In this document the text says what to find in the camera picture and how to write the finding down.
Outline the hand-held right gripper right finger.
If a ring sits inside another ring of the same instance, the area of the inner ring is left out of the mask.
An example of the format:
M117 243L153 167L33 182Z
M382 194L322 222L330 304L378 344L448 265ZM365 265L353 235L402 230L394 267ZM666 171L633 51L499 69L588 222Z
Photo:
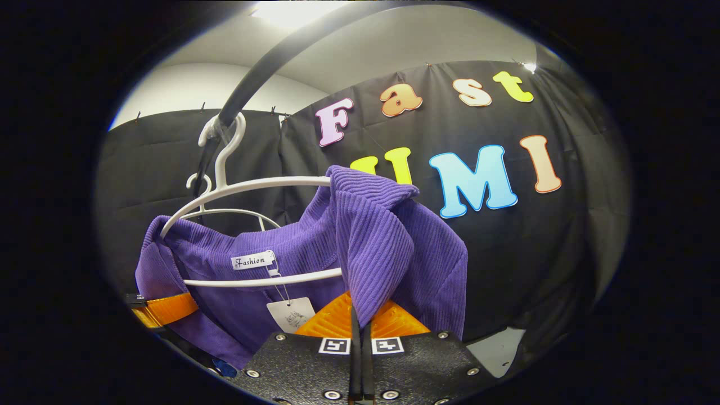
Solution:
M457 336L430 331L393 301L360 330L360 400L460 404L497 379Z

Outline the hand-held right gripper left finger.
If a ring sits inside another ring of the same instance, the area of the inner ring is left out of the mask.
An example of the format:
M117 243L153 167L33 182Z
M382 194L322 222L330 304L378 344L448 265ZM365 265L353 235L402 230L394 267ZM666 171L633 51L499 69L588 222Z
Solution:
M239 372L239 387L266 402L355 404L361 400L361 329L348 292L294 334L276 333Z

